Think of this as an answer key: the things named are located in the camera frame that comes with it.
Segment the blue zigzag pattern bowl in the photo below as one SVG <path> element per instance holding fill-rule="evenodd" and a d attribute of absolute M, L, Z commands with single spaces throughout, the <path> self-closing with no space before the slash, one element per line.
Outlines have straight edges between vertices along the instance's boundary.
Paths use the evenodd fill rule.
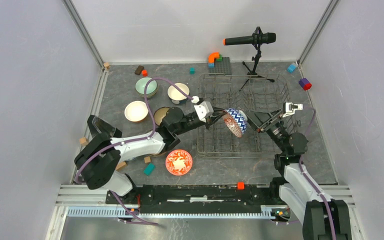
<path fill-rule="evenodd" d="M 224 109 L 222 119 L 227 128 L 238 138 L 241 138 L 247 130 L 248 118 L 242 110 L 235 108 Z"/>

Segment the teal and white bowl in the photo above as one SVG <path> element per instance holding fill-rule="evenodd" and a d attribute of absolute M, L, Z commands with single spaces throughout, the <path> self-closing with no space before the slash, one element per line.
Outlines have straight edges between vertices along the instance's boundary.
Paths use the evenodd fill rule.
<path fill-rule="evenodd" d="M 175 85 L 179 89 L 181 89 L 186 95 L 189 95 L 190 89 L 186 84 L 177 82 L 175 83 Z M 172 85 L 167 90 L 167 96 L 170 101 L 175 105 L 185 104 L 188 100 L 188 98 L 184 94 L 182 94 L 176 87 Z"/>

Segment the dark brown patterned bowl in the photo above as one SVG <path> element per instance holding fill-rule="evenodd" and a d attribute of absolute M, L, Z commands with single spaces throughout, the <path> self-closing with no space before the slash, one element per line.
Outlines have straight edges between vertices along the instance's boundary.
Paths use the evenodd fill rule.
<path fill-rule="evenodd" d="M 154 114 L 153 114 L 153 117 L 154 117 L 154 122 L 157 126 L 160 126 L 160 124 L 162 123 L 162 120 L 163 118 L 166 116 L 168 110 L 170 108 L 167 107 L 167 106 L 164 106 L 164 107 L 160 107 L 159 109 L 157 109 Z"/>

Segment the red and white bowl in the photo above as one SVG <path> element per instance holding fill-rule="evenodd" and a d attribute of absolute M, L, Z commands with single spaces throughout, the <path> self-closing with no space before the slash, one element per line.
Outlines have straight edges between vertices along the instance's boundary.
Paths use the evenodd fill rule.
<path fill-rule="evenodd" d="M 171 151 L 165 159 L 165 167 L 174 176 L 187 174 L 193 166 L 191 154 L 183 149 Z"/>

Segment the mint green flower bowl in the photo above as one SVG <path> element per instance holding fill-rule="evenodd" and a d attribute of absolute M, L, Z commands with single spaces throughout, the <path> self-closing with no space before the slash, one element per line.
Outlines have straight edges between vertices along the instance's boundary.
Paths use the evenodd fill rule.
<path fill-rule="evenodd" d="M 158 91 L 158 83 L 153 80 L 148 83 L 151 77 L 142 77 L 135 83 L 135 90 L 140 96 L 144 96 L 145 93 L 148 98 L 151 98 Z"/>

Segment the orange bowl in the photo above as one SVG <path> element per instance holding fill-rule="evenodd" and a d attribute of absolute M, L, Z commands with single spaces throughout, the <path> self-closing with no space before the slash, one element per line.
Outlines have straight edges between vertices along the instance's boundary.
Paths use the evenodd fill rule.
<path fill-rule="evenodd" d="M 149 114 L 149 110 L 144 101 L 132 101 L 124 110 L 125 118 L 133 123 L 142 122 Z"/>

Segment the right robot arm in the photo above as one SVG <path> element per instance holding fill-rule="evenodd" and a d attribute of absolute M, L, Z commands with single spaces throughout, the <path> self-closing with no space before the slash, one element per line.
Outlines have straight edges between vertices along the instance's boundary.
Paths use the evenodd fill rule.
<path fill-rule="evenodd" d="M 280 177 L 270 183 L 269 199 L 285 202 L 302 225 L 305 240 L 351 240 L 349 207 L 344 200 L 327 194 L 310 176 L 303 163 L 308 140 L 300 132 L 289 133 L 283 123 L 285 113 L 248 111 L 247 122 L 258 133 L 266 133 L 281 150 L 274 157 Z"/>

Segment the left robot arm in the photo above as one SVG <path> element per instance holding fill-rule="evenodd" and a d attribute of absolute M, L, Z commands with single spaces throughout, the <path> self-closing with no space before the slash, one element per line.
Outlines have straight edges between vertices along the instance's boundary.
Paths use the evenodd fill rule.
<path fill-rule="evenodd" d="M 90 190 L 105 188 L 117 194 L 125 204 L 137 198 L 134 183 L 125 173 L 116 170 L 119 163 L 145 155 L 159 155 L 173 150 L 179 143 L 179 135 L 201 126 L 209 128 L 226 112 L 218 108 L 204 120 L 193 111 L 188 114 L 178 107 L 170 107 L 155 131 L 123 137 L 122 132 L 95 115 L 87 119 L 92 140 L 75 157 L 77 173 L 74 181 L 85 183 Z"/>

